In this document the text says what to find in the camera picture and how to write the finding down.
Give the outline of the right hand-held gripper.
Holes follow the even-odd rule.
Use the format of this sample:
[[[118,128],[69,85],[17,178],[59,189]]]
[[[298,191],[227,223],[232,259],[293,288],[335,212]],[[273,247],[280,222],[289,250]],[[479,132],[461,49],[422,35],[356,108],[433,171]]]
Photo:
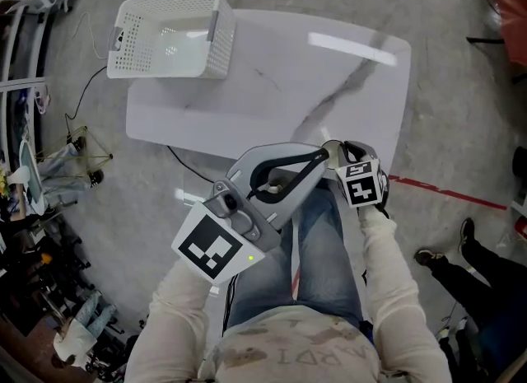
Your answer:
[[[339,143],[339,163],[342,165],[335,173],[350,208],[385,208],[389,178],[377,158],[375,149],[363,142]]]

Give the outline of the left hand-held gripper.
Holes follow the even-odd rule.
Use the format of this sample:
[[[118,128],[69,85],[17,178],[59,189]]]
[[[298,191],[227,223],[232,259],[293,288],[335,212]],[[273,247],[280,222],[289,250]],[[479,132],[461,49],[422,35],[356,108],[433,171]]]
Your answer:
[[[327,150],[298,142],[249,149],[226,178],[213,185],[209,199],[194,203],[172,250],[213,285],[233,278],[279,246],[275,229],[302,205],[327,170],[328,160]],[[300,164],[304,167],[281,191],[268,190],[273,170]]]

